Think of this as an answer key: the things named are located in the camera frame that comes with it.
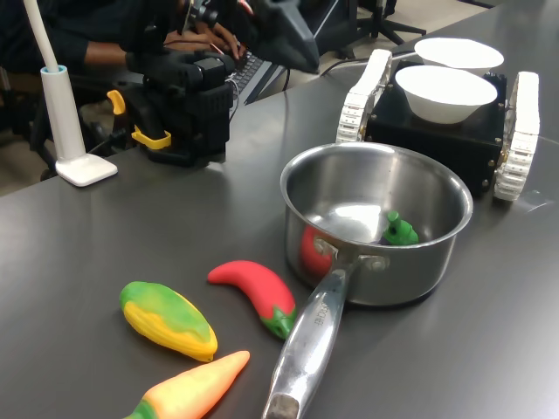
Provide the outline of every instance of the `keyboard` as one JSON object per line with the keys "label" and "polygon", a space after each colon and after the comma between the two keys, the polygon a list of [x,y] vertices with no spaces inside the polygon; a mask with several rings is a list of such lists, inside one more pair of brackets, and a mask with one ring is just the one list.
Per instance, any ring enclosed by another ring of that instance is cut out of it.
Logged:
{"label": "keyboard", "polygon": [[[250,52],[246,53],[243,64],[231,75],[231,79],[237,83],[238,94],[241,94],[249,81],[264,63],[260,58],[254,57]],[[233,99],[237,100],[237,92],[233,92]]]}

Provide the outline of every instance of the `hand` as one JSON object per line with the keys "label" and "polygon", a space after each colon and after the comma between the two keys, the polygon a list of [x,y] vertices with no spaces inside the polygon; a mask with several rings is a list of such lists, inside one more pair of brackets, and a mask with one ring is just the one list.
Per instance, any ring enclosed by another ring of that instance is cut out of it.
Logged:
{"label": "hand", "polygon": [[192,31],[171,32],[165,38],[165,46],[178,51],[211,51],[211,41],[204,34],[197,34]]}
{"label": "hand", "polygon": [[231,51],[233,57],[235,57],[235,59],[239,59],[237,39],[221,24],[215,24],[213,28],[210,28],[210,26],[204,22],[196,22],[196,30],[199,35],[205,35],[208,37],[210,42],[217,48]]}

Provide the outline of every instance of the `saucepan rim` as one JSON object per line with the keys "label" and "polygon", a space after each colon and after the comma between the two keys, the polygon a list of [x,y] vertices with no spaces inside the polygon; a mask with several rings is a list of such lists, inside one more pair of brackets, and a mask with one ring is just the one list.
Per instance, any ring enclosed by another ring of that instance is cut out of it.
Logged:
{"label": "saucepan rim", "polygon": [[[398,152],[398,153],[401,153],[403,155],[409,155],[409,156],[418,158],[419,160],[425,161],[425,162],[427,162],[427,163],[429,163],[429,164],[431,164],[435,167],[438,167],[443,172],[448,173],[451,181],[457,183],[457,185],[460,187],[461,192],[466,199],[465,214],[462,216],[462,219],[460,220],[459,224],[456,227],[454,227],[454,229],[452,229],[452,231],[446,233],[445,235],[443,235],[441,237],[438,237],[434,240],[431,240],[429,242],[423,242],[423,243],[419,243],[419,244],[410,244],[410,245],[406,245],[406,246],[384,246],[382,244],[363,243],[363,242],[358,242],[358,241],[355,241],[355,240],[348,240],[346,238],[339,237],[335,234],[332,234],[328,230],[323,229],[319,225],[310,221],[307,217],[303,216],[295,208],[295,206],[291,202],[291,199],[289,198],[289,195],[287,194],[287,180],[288,180],[290,174],[292,174],[292,172],[295,170],[295,168],[300,166],[304,161],[307,161],[311,156],[324,153],[325,150],[328,150],[330,148],[370,148],[370,149],[375,149],[375,150],[378,150],[378,151],[381,151],[381,152],[384,152],[384,153]],[[436,160],[433,160],[431,157],[427,157],[426,155],[416,153],[415,151],[408,150],[407,148],[400,148],[400,147],[396,147],[396,146],[388,146],[386,144],[377,144],[377,143],[371,143],[371,142],[343,142],[343,143],[327,144],[327,145],[324,145],[324,146],[318,146],[318,147],[310,148],[309,150],[304,151],[304,152],[300,153],[299,155],[296,155],[284,167],[283,171],[281,172],[281,177],[279,179],[279,186],[281,188],[281,194],[283,195],[283,199],[286,202],[289,209],[298,218],[300,218],[304,223],[312,225],[318,231],[321,231],[321,232],[325,233],[327,236],[332,237],[336,240],[340,240],[341,242],[344,242],[345,244],[353,244],[353,245],[356,245],[356,246],[361,246],[361,247],[370,248],[370,249],[397,250],[397,249],[417,249],[417,248],[421,248],[421,247],[433,246],[434,244],[444,242],[445,240],[448,240],[449,238],[451,238],[453,236],[456,236],[462,229],[464,229],[464,227],[466,227],[466,225],[470,221],[470,218],[472,218],[472,213],[473,213],[473,199],[472,199],[472,194],[470,193],[470,190],[467,188],[467,186],[464,184],[464,182],[462,182],[462,180],[454,172],[452,172],[447,166],[445,166],[444,164],[439,163]]]}

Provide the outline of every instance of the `toy red chili pepper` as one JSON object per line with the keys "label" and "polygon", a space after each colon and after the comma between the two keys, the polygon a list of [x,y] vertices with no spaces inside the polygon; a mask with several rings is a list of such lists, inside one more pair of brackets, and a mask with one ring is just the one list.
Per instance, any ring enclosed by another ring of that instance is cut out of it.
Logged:
{"label": "toy red chili pepper", "polygon": [[297,317],[297,309],[293,295],[274,272],[261,264],[236,260],[211,271],[208,281],[240,288],[266,327],[281,339],[287,338]]}

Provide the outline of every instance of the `lamp base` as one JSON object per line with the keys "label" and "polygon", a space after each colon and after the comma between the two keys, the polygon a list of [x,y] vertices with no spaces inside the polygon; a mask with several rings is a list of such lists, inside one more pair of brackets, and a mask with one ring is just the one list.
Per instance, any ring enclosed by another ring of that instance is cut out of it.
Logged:
{"label": "lamp base", "polygon": [[72,185],[83,187],[116,175],[118,169],[97,155],[81,155],[71,160],[58,160],[56,171]]}

